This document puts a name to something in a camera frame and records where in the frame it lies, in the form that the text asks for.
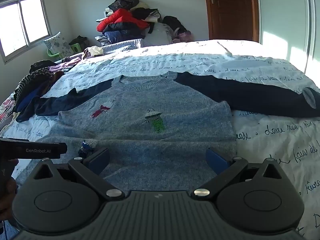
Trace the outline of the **person's left hand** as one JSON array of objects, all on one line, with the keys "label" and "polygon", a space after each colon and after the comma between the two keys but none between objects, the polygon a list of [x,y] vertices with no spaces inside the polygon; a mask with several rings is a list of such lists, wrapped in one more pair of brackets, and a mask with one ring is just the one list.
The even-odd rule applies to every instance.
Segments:
[{"label": "person's left hand", "polygon": [[12,217],[12,203],[16,197],[17,183],[14,178],[7,181],[6,189],[1,193],[1,221]]}]

